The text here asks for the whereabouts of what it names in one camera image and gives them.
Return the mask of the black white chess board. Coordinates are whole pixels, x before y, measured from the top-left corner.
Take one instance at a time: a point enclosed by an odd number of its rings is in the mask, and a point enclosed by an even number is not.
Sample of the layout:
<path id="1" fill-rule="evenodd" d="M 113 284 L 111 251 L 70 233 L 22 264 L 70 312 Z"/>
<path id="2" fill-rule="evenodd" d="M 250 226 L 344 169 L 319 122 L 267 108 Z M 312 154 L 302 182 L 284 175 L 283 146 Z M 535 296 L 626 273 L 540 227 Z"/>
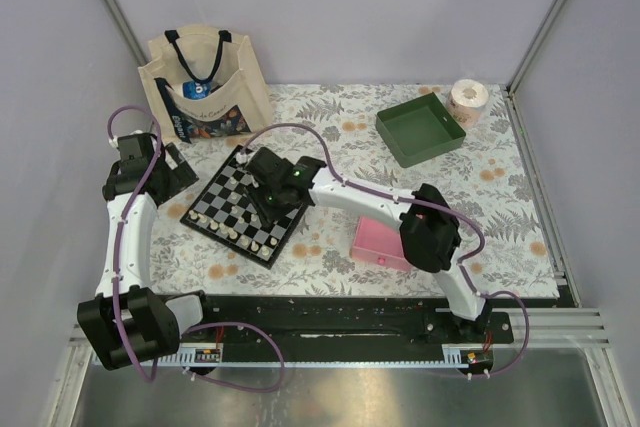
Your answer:
<path id="1" fill-rule="evenodd" d="M 264 226 L 245 195 L 251 178 L 235 157 L 237 146 L 180 219 L 184 226 L 221 243 L 270 269 L 306 211 L 296 208 L 271 226 Z"/>

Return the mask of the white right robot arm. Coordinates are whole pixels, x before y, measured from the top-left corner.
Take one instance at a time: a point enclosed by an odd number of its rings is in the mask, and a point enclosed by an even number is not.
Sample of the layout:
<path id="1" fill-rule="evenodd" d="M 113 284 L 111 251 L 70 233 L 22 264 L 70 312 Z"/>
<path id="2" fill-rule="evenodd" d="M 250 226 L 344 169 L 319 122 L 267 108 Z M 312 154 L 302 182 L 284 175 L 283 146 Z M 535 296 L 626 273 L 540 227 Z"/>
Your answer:
<path id="1" fill-rule="evenodd" d="M 303 156 L 293 163 L 266 147 L 241 150 L 236 161 L 251 177 L 246 195 L 263 224 L 271 226 L 300 207 L 340 209 L 374 220 L 399 235 L 411 266 L 433 275 L 462 340 L 475 343 L 490 332 L 486 297 L 461 266 L 453 265 L 459 225 L 473 222 L 453 211 L 434 186 L 411 191 L 356 184 L 339 177 L 327 160 Z"/>

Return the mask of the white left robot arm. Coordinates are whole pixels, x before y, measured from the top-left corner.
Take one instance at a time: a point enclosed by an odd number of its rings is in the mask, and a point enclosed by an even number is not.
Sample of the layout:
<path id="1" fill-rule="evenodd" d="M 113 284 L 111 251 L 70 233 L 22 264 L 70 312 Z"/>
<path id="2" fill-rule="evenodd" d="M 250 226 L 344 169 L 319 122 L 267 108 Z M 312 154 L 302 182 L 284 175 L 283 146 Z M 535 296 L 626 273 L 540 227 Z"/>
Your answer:
<path id="1" fill-rule="evenodd" d="M 158 208 L 197 176 L 178 149 L 156 135 L 136 132 L 116 140 L 120 158 L 102 194 L 109 217 L 103 273 L 77 321 L 107 370 L 176 353 L 184 333 L 205 342 L 216 333 L 215 315 L 201 292 L 162 299 L 151 289 L 151 233 Z"/>

